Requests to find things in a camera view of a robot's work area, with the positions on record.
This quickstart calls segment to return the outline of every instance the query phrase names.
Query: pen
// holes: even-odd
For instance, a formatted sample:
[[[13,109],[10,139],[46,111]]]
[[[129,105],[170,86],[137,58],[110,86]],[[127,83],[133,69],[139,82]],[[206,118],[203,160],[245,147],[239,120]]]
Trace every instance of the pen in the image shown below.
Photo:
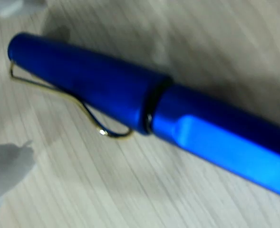
[[[176,84],[168,75],[44,37],[17,34],[8,55],[81,104],[280,194],[275,124]]]

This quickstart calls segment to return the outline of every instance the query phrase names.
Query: pen cap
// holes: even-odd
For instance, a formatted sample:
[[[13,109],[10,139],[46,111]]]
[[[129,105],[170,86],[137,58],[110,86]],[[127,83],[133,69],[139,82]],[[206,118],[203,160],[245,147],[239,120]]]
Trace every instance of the pen cap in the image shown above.
[[[167,76],[125,61],[28,33],[8,47],[19,67],[81,101],[147,134],[145,118],[151,94]]]

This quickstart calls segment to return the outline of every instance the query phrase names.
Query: blue pen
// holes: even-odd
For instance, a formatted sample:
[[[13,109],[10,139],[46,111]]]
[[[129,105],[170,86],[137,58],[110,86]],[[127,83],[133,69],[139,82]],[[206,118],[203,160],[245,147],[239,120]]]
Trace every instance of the blue pen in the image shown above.
[[[280,194],[280,127],[167,75],[44,37],[20,33],[8,55],[82,104]]]

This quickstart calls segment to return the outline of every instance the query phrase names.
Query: light wood grain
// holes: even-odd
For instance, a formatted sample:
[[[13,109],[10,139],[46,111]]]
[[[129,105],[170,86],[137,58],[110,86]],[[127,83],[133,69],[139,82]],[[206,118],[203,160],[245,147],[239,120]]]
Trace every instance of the light wood grain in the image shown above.
[[[0,143],[33,140],[37,160],[7,195],[0,227],[280,228],[280,196],[153,136],[99,136],[73,104],[10,82],[6,54],[17,32],[60,28],[71,43],[168,72],[280,124],[280,0],[48,4],[0,19]]]

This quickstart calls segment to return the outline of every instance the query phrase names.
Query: metal clip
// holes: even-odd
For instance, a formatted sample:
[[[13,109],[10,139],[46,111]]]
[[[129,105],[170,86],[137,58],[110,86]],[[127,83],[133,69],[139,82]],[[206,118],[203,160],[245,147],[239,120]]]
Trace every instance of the metal clip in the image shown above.
[[[130,136],[133,133],[133,130],[130,129],[130,128],[127,130],[126,133],[115,133],[115,132],[107,129],[96,119],[96,117],[92,114],[92,112],[88,109],[87,105],[84,102],[77,99],[73,95],[71,95],[69,93],[66,93],[65,91],[62,91],[62,90],[60,90],[56,87],[50,87],[50,86],[44,85],[42,83],[38,83],[38,82],[31,81],[31,80],[28,80],[28,79],[25,79],[25,78],[22,78],[22,77],[15,76],[13,74],[14,66],[15,66],[15,63],[13,61],[11,61],[11,65],[10,65],[11,80],[17,81],[17,82],[20,82],[20,83],[24,83],[24,84],[28,84],[30,86],[38,87],[42,90],[52,92],[54,94],[57,94],[61,97],[65,97],[65,98],[69,99],[70,101],[74,102],[82,110],[82,112],[87,116],[88,120],[96,127],[96,129],[98,130],[98,132],[101,135],[105,135],[105,136],[110,137],[110,138],[123,139],[123,138],[126,138],[126,137]]]

